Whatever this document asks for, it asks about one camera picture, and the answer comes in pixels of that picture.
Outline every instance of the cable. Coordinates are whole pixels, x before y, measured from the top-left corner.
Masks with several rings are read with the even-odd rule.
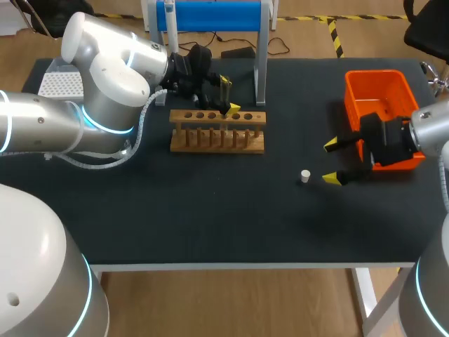
[[[196,32],[196,33],[213,33],[212,39],[209,41],[208,44],[205,45],[205,47],[209,47],[212,44],[213,40],[215,40],[215,37],[217,36],[217,32]],[[199,43],[196,41],[189,41],[189,42],[184,42],[182,44],[178,44],[178,46],[180,47],[180,49],[182,49],[184,51],[190,51],[190,49],[183,47],[183,46],[186,46],[187,44],[199,44]]]
[[[438,167],[440,169],[441,194],[443,195],[443,202],[446,207],[446,211],[449,213],[448,186],[446,185],[446,171],[444,169],[443,155],[440,156]]]
[[[219,37],[219,36],[217,35],[217,40],[218,40],[219,42],[230,42],[230,41],[247,42],[247,43],[249,43],[254,49],[257,49],[257,47],[256,47],[254,44],[252,44],[251,41],[249,41],[249,40],[247,40],[247,39],[228,39],[228,40],[224,40],[222,37]],[[270,43],[271,43],[273,40],[280,40],[280,41],[282,42],[283,46],[287,48],[287,50],[286,50],[286,51],[281,51],[281,52],[279,52],[279,53],[270,53],[270,52],[268,52],[268,55],[271,55],[271,56],[275,56],[275,55],[283,55],[283,54],[288,54],[288,53],[290,52],[290,48],[287,46],[287,44],[284,42],[284,40],[281,39],[280,37],[274,37],[273,39],[269,40],[269,41],[268,41],[268,46],[270,45]]]
[[[58,158],[61,158],[62,160],[65,160],[68,163],[71,163],[72,165],[81,167],[82,169],[88,169],[88,170],[103,170],[103,169],[110,169],[112,167],[118,166],[122,163],[124,163],[125,161],[128,161],[139,149],[140,146],[140,141],[142,140],[142,134],[143,134],[143,124],[145,121],[145,115],[147,113],[148,107],[149,105],[153,102],[153,100],[156,99],[156,97],[167,93],[167,89],[163,89],[160,91],[155,92],[154,94],[152,94],[149,98],[148,101],[145,103],[145,106],[142,108],[142,112],[140,113],[140,118],[139,118],[139,127],[138,127],[138,134],[137,134],[137,138],[135,139],[135,144],[133,149],[130,151],[129,155],[114,161],[113,163],[109,163],[109,164],[103,164],[103,165],[90,165],[90,164],[84,164],[81,163],[80,161],[77,161],[71,157],[68,157],[65,154],[61,154],[61,153],[54,153],[54,155]]]

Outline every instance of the small white cap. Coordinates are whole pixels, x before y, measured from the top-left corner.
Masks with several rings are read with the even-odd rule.
[[[303,183],[306,183],[307,181],[309,181],[310,178],[310,171],[309,170],[302,170],[301,171],[301,181]]]

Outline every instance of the black table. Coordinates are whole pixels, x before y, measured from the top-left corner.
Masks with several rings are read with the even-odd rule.
[[[38,91],[48,64],[35,64],[24,92]],[[346,127],[344,74],[398,69],[422,107],[434,99],[419,64],[269,60],[262,109],[253,104],[252,66],[252,60],[213,62],[234,82],[232,102],[267,112],[264,155],[170,153],[168,112],[192,104],[168,96],[166,107],[151,108],[141,147],[123,166],[84,171],[41,154],[6,157],[0,183],[46,202],[94,265],[416,261],[445,217],[435,160],[410,174],[346,187],[321,176],[351,165],[345,154],[323,151]],[[303,186],[302,169],[311,171]]]

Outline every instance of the floor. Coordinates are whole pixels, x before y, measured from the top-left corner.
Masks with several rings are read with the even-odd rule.
[[[96,12],[142,15],[139,0],[90,0]],[[425,0],[416,0],[418,11]],[[401,0],[280,0],[279,16],[403,15]],[[108,19],[141,36],[142,21]],[[338,20],[346,57],[400,57],[443,63],[403,43],[406,20]],[[222,33],[256,41],[255,34]],[[280,21],[271,37],[290,47],[286,58],[335,58],[327,24]],[[207,44],[211,33],[181,34],[180,42]],[[245,42],[210,45],[218,58]],[[279,41],[269,47],[283,50]],[[60,41],[30,31],[0,37],[0,88],[20,91],[37,58],[56,57]],[[395,269],[372,269],[378,298],[396,276]],[[348,270],[253,270],[114,273],[103,287],[111,310],[110,336],[361,336],[360,317]],[[384,335],[399,337],[394,325]]]

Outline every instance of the black chair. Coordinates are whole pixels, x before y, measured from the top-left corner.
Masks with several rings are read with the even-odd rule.
[[[441,75],[432,65],[421,62],[423,71],[430,78],[429,85],[438,96],[449,87],[449,0],[429,0],[417,15],[413,14],[414,1],[404,0],[404,9],[410,21],[404,41],[446,62]]]

